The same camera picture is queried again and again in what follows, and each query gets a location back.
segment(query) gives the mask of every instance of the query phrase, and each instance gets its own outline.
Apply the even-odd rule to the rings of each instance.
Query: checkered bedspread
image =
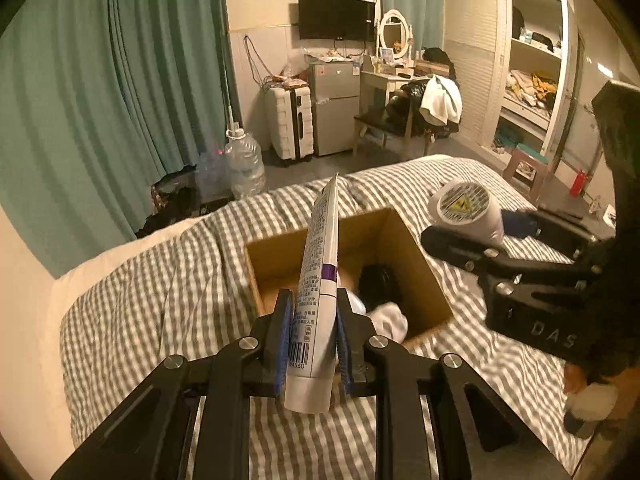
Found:
[[[430,196],[454,178],[481,182],[502,208],[528,206],[498,174],[475,161],[423,158],[339,177],[339,213],[391,206],[418,240],[431,222]],[[128,260],[76,301],[60,331],[76,446],[167,355],[201,358],[249,333],[256,314],[244,244],[305,227],[325,183],[233,202],[180,237]],[[507,238],[504,245],[512,256],[565,261],[530,238]],[[460,354],[573,471],[585,443],[562,427],[562,362],[487,330],[484,301],[472,277],[427,260],[454,318],[425,336],[417,352],[431,358]],[[332,405],[330,412],[313,416],[288,412],[273,399],[253,399],[250,477],[372,479],[375,399],[351,399],[336,388]]]

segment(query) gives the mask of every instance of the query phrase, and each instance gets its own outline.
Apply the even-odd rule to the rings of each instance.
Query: gray refrigerator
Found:
[[[309,66],[314,152],[329,155],[353,148],[353,117],[360,111],[360,71],[351,61]]]

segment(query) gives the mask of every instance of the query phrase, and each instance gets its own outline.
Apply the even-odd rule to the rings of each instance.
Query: flat screen tv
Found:
[[[365,0],[298,0],[301,40],[374,41],[376,10]]]

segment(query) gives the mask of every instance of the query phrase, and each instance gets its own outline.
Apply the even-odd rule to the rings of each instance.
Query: large water jug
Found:
[[[266,177],[260,144],[242,128],[228,130],[225,146],[231,191],[236,199],[264,191]]]

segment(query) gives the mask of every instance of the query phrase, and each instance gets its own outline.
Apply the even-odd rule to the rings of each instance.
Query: yellow warning triangle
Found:
[[[466,195],[462,194],[456,199],[453,204],[447,207],[447,209],[449,209],[449,211],[461,211],[464,213],[470,213],[471,204],[469,203],[469,199],[466,197]]]

